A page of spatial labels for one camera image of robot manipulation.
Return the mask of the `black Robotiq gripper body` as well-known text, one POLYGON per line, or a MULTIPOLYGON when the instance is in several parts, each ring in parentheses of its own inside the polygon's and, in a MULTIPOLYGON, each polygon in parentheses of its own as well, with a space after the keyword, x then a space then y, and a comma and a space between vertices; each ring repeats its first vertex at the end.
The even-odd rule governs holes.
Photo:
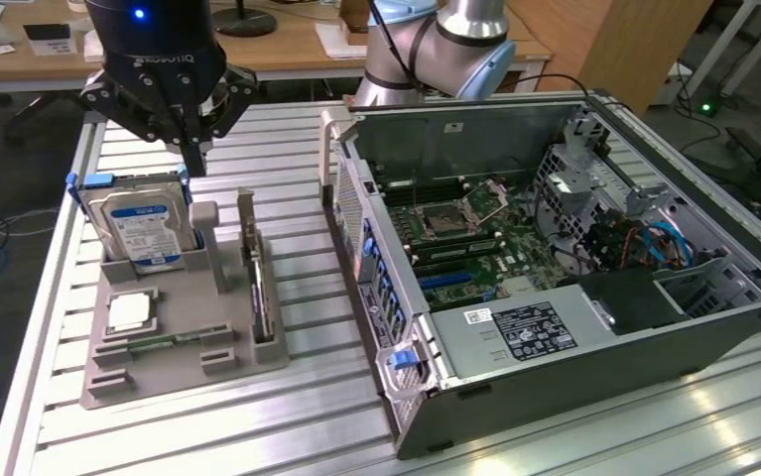
POLYGON ((102 69, 127 86, 153 74, 193 143, 202 139, 201 104, 228 69, 208 1, 89 1, 87 12, 103 47, 102 69))

